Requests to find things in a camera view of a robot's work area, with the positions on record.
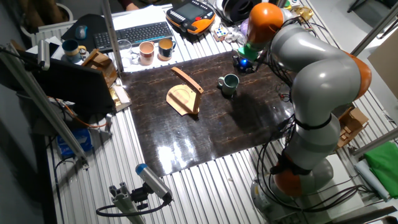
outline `mug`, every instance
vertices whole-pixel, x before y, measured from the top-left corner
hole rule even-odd
[[[159,41],[159,58],[163,61],[170,60],[175,48],[175,41],[168,38]]]
[[[139,58],[141,60],[141,64],[150,65],[154,61],[154,53],[155,51],[155,43],[153,42],[142,42],[139,45]]]
[[[218,86],[221,87],[223,94],[226,96],[234,94],[238,84],[239,78],[233,74],[228,74],[225,77],[218,78]]]
[[[87,51],[85,46],[79,46],[79,43],[75,40],[66,40],[62,43],[62,49],[67,56],[68,61],[72,63],[79,62],[81,60],[80,49]]]

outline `table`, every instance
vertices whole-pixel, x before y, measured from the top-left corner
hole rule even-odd
[[[312,7],[307,0],[300,2],[304,6]],[[171,5],[164,6],[164,11],[170,7]],[[317,12],[314,11],[314,13],[310,22],[323,24]],[[72,24],[73,22],[66,22],[41,27],[33,36],[32,44],[36,45],[40,39],[55,35],[60,38]],[[314,30],[321,40],[334,45],[327,32],[317,27],[314,27]],[[174,32],[174,38],[178,44],[178,51],[181,52],[182,61],[216,55],[238,47],[236,43],[215,42],[209,33],[189,41]],[[384,117],[383,108],[371,90],[356,100],[354,105],[369,118],[369,125],[350,143],[351,146],[364,146],[394,128]],[[110,139],[104,139],[100,134],[92,133],[93,144],[96,147],[88,154],[90,166],[88,170],[76,168],[73,163],[67,162],[61,164],[54,172],[54,164],[60,162],[62,158],[56,151],[47,149],[53,198],[59,223],[63,220],[65,223],[129,223],[126,218],[104,218],[98,217],[95,213],[96,208],[111,204],[108,191],[110,185],[118,185],[124,181],[130,190],[142,185],[142,180],[134,171],[138,164],[145,162],[142,156],[145,149],[141,148],[137,137],[137,121],[133,120],[130,108],[117,113],[112,121]],[[276,164],[276,154],[281,152],[282,146],[280,141],[269,144],[264,161],[267,170]],[[245,149],[163,176],[161,179],[172,190],[175,201],[171,206],[156,213],[144,215],[146,222],[148,224],[265,223],[252,205],[250,198],[250,185],[256,176],[255,161],[258,158],[258,151],[257,147]],[[351,160],[347,147],[339,149],[337,153],[349,174],[356,175],[354,161]],[[59,185],[55,184],[55,176],[60,182]],[[366,185],[359,178],[353,181],[357,185]],[[362,197],[363,200],[368,201],[369,195],[362,195]],[[148,204],[150,208],[154,208],[159,206],[161,201],[156,196],[149,195]],[[291,221],[290,217],[286,219],[287,223]]]

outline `black keyboard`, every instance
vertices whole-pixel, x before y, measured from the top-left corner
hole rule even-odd
[[[133,47],[138,46],[143,41],[158,42],[163,38],[171,38],[172,36],[172,31],[169,29],[167,22],[157,22],[116,31],[118,40],[128,40]],[[94,34],[94,42],[101,53],[112,51],[107,32]]]

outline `computer mouse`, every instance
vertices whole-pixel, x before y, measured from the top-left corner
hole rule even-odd
[[[75,37],[78,40],[84,40],[87,37],[87,26],[81,25],[76,28]]]

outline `wooden table surface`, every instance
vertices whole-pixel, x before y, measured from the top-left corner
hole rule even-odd
[[[167,92],[183,84],[170,70],[174,66],[204,89],[197,117],[180,116],[166,102]],[[240,83],[236,94],[225,98],[217,80],[229,73]],[[122,80],[145,162],[160,176],[258,146],[293,113],[292,104],[283,102],[275,90],[281,80],[267,66],[238,74],[231,52],[123,73]]]

